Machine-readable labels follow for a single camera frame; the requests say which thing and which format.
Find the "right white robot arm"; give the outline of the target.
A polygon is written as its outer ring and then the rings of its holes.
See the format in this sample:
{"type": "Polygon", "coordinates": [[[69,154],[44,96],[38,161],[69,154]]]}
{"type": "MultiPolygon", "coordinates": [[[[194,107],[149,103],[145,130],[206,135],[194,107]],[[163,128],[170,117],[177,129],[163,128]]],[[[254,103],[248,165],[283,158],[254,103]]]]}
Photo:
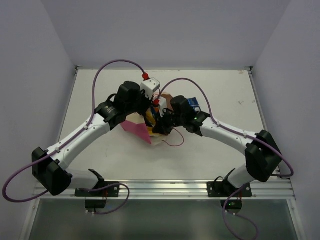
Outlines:
{"type": "Polygon", "coordinates": [[[245,163],[230,171],[223,180],[222,189],[227,196],[235,196],[243,185],[255,180],[267,182],[280,164],[279,148],[269,132],[254,133],[224,126],[212,120],[210,114],[194,110],[182,95],[172,98],[170,105],[168,108],[164,97],[154,100],[153,133],[169,135],[174,128],[183,127],[191,134],[217,140],[245,156],[245,163]]]}

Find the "dark blue chips bag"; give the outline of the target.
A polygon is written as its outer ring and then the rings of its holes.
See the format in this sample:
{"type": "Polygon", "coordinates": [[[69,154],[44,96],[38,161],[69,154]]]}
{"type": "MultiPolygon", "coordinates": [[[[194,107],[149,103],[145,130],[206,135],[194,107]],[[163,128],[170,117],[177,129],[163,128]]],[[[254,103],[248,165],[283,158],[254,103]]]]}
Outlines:
{"type": "Polygon", "coordinates": [[[201,107],[199,105],[199,102],[198,102],[196,97],[188,98],[187,100],[188,100],[189,105],[194,110],[194,112],[198,113],[198,112],[202,111],[201,107]]]}

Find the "yellow snack bar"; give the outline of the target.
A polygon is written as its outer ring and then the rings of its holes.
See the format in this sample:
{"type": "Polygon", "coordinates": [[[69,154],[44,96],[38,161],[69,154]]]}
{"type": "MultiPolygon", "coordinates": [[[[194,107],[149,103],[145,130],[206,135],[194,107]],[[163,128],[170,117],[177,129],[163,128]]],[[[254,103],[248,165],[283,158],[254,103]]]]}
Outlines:
{"type": "Polygon", "coordinates": [[[147,131],[151,137],[158,138],[160,137],[159,133],[154,133],[153,128],[156,126],[156,119],[155,119],[155,111],[151,107],[149,108],[144,116],[145,125],[147,127],[147,131]]]}

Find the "pink and cream paper bag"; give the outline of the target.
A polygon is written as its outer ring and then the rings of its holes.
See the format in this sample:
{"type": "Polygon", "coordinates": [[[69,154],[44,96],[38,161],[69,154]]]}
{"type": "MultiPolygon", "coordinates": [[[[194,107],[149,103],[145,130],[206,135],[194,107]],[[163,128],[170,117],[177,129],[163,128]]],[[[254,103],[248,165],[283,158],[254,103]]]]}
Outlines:
{"type": "MultiPolygon", "coordinates": [[[[158,97],[160,92],[156,92],[153,94],[154,100],[158,97]]],[[[170,110],[172,109],[170,100],[173,98],[167,92],[162,93],[160,97],[166,98],[167,100],[167,108],[170,110]]],[[[142,139],[146,143],[150,144],[151,146],[157,146],[159,144],[167,144],[170,147],[180,147],[185,143],[184,136],[178,131],[175,130],[178,134],[178,141],[173,143],[168,142],[168,135],[160,134],[160,137],[151,137],[148,133],[147,126],[145,124],[144,115],[140,115],[138,113],[133,113],[129,115],[126,120],[121,123],[121,127],[124,131],[134,134],[138,138],[142,139]]]]}

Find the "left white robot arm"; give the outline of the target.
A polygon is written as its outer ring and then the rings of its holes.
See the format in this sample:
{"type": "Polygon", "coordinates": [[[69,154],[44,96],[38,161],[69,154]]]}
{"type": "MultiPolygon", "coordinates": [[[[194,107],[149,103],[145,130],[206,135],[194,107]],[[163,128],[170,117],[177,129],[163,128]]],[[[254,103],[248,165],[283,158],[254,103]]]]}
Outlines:
{"type": "Polygon", "coordinates": [[[160,83],[151,78],[141,84],[125,81],[106,101],[93,110],[93,114],[75,131],[46,150],[36,148],[32,154],[32,175],[53,196],[71,186],[86,189],[92,196],[103,193],[102,178],[93,170],[81,177],[68,172],[70,164],[89,145],[123,123],[127,116],[143,115],[152,105],[154,93],[160,83]]]}

